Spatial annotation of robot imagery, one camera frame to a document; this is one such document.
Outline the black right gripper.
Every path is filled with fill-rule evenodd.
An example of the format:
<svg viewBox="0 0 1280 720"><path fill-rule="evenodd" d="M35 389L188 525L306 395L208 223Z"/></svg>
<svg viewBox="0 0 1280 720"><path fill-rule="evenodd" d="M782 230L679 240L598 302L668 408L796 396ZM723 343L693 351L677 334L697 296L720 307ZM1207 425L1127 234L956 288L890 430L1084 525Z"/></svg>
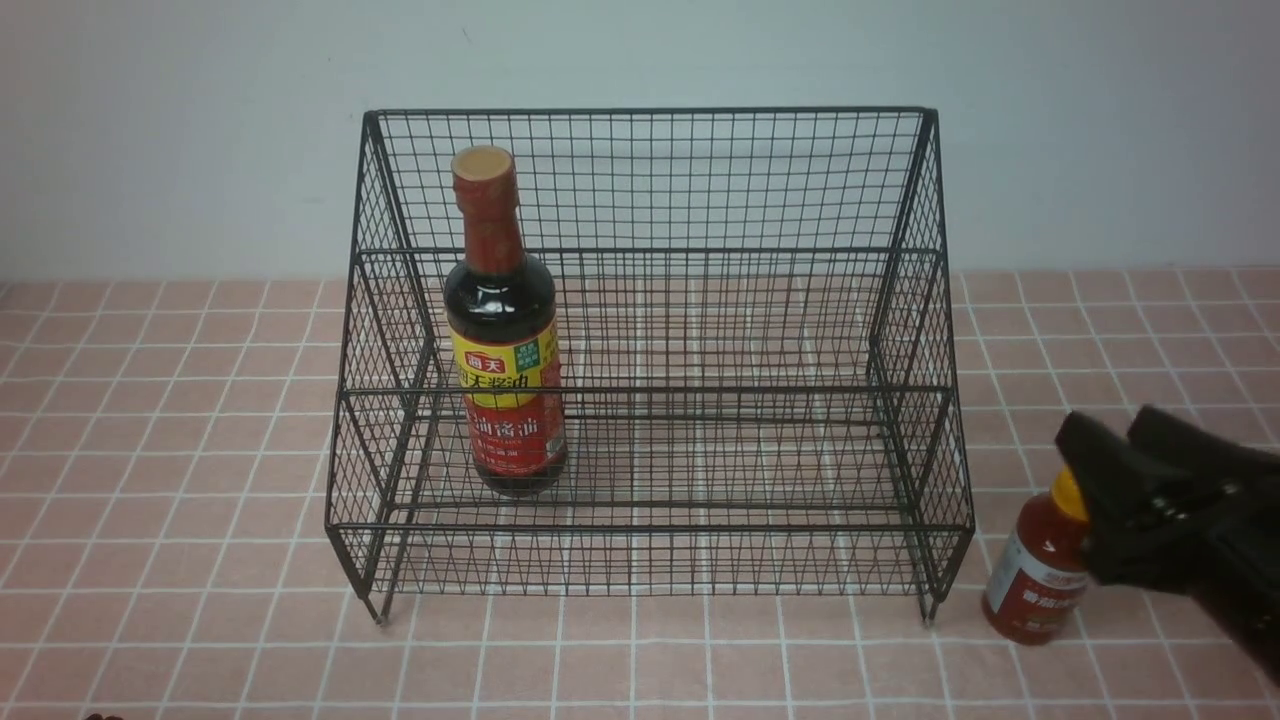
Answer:
<svg viewBox="0 0 1280 720"><path fill-rule="evenodd" d="M1276 641L1277 455L1151 405L1126 439L1079 411L1055 437L1091 518L1091 575L1194 600L1234 641Z"/></svg>

